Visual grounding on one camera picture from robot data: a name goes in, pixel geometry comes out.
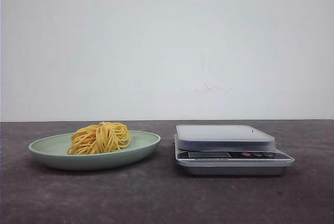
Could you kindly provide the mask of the yellow vermicelli noodle bundle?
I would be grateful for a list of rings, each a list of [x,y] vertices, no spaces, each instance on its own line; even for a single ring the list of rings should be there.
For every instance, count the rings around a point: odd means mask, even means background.
[[[103,154],[127,148],[132,140],[128,127],[119,122],[100,122],[78,129],[71,136],[69,155]]]

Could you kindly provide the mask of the light green shallow plate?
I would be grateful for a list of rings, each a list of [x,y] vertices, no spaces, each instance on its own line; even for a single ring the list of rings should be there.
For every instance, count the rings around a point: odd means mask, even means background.
[[[128,147],[116,152],[92,155],[69,155],[71,133],[45,137],[29,145],[34,159],[51,168],[69,171],[91,171],[125,166],[151,155],[161,140],[155,133],[130,131]]]

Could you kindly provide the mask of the silver digital kitchen scale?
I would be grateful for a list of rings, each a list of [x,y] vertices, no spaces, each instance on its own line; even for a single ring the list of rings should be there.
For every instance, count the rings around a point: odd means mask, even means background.
[[[278,176],[295,162],[249,125],[177,125],[174,144],[177,164],[192,175]]]

